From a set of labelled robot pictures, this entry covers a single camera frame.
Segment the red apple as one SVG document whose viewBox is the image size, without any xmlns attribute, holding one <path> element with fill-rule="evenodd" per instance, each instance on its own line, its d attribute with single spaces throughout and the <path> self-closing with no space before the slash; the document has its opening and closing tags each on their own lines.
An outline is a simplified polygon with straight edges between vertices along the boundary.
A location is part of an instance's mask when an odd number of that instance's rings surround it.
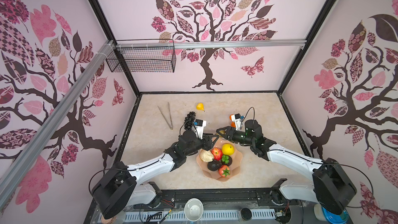
<svg viewBox="0 0 398 224">
<path fill-rule="evenodd" d="M 212 155 L 214 157 L 214 160 L 220 161 L 222 159 L 223 153 L 222 153 L 222 150 L 220 148 L 217 148 L 217 147 L 213 148 L 211 150 L 211 153 L 212 153 Z"/>
</svg>

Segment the large yellow lemon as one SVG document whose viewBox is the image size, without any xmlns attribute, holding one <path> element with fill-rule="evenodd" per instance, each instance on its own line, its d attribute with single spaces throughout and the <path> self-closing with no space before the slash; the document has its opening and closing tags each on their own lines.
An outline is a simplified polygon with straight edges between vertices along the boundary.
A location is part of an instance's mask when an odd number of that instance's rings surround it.
<svg viewBox="0 0 398 224">
<path fill-rule="evenodd" d="M 222 151 L 223 155 L 230 156 L 235 153 L 235 148 L 232 144 L 224 144 L 221 147 L 221 151 Z"/>
</svg>

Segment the cream white pear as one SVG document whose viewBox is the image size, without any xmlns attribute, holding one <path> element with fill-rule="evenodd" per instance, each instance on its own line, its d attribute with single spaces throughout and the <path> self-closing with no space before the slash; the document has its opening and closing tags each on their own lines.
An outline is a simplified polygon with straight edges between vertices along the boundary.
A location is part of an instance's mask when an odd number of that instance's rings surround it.
<svg viewBox="0 0 398 224">
<path fill-rule="evenodd" d="M 200 159 L 203 162 L 212 162 L 214 160 L 214 155 L 212 154 L 212 152 L 210 150 L 202 150 L 200 152 Z"/>
</svg>

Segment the dark purple mangosteen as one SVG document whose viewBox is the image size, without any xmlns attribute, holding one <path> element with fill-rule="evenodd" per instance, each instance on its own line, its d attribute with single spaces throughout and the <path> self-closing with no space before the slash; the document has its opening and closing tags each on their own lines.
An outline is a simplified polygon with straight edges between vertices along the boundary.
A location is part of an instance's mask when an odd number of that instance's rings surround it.
<svg viewBox="0 0 398 224">
<path fill-rule="evenodd" d="M 231 156 L 222 155 L 222 157 L 221 157 L 221 163 L 222 163 L 223 165 L 226 165 L 226 166 L 229 167 L 229 166 L 232 164 L 232 162 L 233 162 L 233 159 L 232 159 Z"/>
</svg>

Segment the dark avocado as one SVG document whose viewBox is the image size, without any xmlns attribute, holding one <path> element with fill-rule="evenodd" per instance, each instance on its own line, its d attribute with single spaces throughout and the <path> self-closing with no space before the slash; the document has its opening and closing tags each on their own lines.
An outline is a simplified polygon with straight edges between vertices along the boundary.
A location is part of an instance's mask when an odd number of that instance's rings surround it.
<svg viewBox="0 0 398 224">
<path fill-rule="evenodd" d="M 213 161 L 207 163 L 207 168 L 213 172 L 218 171 L 221 166 L 222 166 L 222 163 L 220 161 L 216 161 L 216 160 L 213 160 Z"/>
</svg>

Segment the red strawberry fruit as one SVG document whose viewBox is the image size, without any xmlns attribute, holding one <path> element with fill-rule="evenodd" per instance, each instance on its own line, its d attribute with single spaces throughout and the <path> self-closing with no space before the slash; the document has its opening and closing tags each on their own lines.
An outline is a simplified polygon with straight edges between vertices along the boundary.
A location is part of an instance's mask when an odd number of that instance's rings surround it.
<svg viewBox="0 0 398 224">
<path fill-rule="evenodd" d="M 218 170 L 218 173 L 221 177 L 228 177 L 231 174 L 231 170 L 227 165 L 222 165 Z"/>
</svg>

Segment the pink scalloped fruit bowl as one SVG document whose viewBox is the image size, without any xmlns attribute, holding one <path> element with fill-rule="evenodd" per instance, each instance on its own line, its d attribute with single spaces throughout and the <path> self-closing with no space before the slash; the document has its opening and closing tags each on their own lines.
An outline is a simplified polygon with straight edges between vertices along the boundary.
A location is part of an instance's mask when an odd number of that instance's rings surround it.
<svg viewBox="0 0 398 224">
<path fill-rule="evenodd" d="M 218 181 L 228 181 L 241 170 L 243 154 L 229 141 L 218 140 L 210 151 L 201 150 L 197 163 L 203 174 Z"/>
</svg>

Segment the orange tangerine pair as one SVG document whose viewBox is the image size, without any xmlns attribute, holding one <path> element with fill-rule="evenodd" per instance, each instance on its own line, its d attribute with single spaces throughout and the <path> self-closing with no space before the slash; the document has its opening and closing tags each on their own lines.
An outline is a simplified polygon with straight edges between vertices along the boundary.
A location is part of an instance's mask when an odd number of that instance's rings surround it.
<svg viewBox="0 0 398 224">
<path fill-rule="evenodd" d="M 236 128 L 236 124 L 235 124 L 235 115 L 230 115 L 230 120 L 231 120 L 231 126 L 233 128 Z"/>
</svg>

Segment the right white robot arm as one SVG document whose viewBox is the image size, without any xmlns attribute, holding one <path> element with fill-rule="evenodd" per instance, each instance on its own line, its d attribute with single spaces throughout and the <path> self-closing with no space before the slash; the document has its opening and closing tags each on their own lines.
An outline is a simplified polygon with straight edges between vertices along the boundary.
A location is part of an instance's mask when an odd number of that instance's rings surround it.
<svg viewBox="0 0 398 224">
<path fill-rule="evenodd" d="M 285 199 L 319 203 L 332 214 L 340 215 L 357 194 L 353 182 L 336 160 L 308 157 L 289 150 L 263 135 L 256 120 L 247 120 L 245 129 L 228 126 L 217 133 L 232 143 L 246 145 L 259 158 L 285 166 L 310 180 L 307 184 L 284 181 L 279 191 Z"/>
</svg>

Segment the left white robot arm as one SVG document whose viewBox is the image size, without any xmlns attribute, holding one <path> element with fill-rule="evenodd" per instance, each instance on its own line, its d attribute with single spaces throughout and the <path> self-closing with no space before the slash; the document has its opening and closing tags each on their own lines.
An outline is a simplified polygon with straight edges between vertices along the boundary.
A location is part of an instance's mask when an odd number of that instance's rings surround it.
<svg viewBox="0 0 398 224">
<path fill-rule="evenodd" d="M 111 168 L 104 169 L 105 174 L 90 190 L 90 194 L 105 219 L 115 217 L 127 205 L 157 206 L 161 191 L 149 180 L 178 169 L 188 156 L 200 150 L 213 149 L 218 139 L 217 134 L 204 134 L 198 138 L 194 131 L 185 131 L 177 142 L 151 160 L 129 166 L 119 161 Z"/>
</svg>

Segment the dark purple grape bunch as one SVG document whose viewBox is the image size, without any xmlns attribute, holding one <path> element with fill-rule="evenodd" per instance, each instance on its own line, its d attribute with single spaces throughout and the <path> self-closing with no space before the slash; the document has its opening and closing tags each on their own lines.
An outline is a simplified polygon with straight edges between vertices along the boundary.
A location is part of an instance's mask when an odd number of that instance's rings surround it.
<svg viewBox="0 0 398 224">
<path fill-rule="evenodd" d="M 196 113 L 190 112 L 184 119 L 184 129 L 186 131 L 192 130 L 195 120 L 196 120 Z"/>
</svg>

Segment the small yellow lemon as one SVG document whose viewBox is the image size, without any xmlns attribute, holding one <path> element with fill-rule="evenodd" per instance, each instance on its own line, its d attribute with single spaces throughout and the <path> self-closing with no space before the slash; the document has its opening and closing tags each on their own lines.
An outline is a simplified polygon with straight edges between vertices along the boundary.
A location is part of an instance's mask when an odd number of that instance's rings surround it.
<svg viewBox="0 0 398 224">
<path fill-rule="evenodd" d="M 199 111 L 205 111 L 204 105 L 203 103 L 199 103 L 196 105 L 196 109 Z"/>
</svg>

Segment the black round cap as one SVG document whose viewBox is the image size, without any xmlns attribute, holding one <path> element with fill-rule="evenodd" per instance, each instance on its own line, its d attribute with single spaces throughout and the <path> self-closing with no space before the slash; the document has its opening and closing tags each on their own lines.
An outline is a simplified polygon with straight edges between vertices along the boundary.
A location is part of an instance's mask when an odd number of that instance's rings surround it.
<svg viewBox="0 0 398 224">
<path fill-rule="evenodd" d="M 243 208 L 240 210 L 240 216 L 243 221 L 249 221 L 252 219 L 252 212 L 248 208 Z"/>
</svg>

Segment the blue lidded container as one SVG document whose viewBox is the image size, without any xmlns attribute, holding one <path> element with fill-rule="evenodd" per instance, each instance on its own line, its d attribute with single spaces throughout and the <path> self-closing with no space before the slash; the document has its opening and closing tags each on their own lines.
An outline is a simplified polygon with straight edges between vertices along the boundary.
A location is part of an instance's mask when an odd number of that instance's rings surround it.
<svg viewBox="0 0 398 224">
<path fill-rule="evenodd" d="M 314 205 L 314 214 L 319 221 L 328 222 L 330 224 L 346 224 L 349 220 L 349 214 L 347 211 L 343 211 L 340 215 L 333 214 L 320 204 Z"/>
</svg>

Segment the aluminium rail back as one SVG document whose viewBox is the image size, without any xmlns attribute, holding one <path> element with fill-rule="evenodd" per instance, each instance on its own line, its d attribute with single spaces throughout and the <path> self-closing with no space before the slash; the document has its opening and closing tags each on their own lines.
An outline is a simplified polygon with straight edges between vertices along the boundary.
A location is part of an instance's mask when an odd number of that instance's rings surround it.
<svg viewBox="0 0 398 224">
<path fill-rule="evenodd" d="M 116 45 L 118 48 L 175 48 L 175 49 L 190 49 L 190 48 L 238 48 L 238 47 L 279 47 L 279 46 L 305 46 L 307 40 L 305 39 L 270 39 L 270 40 L 243 40 L 243 41 L 205 41 L 205 42 L 182 42 L 177 43 L 172 40 L 165 43 L 138 42 L 138 40 L 131 40 L 129 43 L 121 43 Z"/>
</svg>

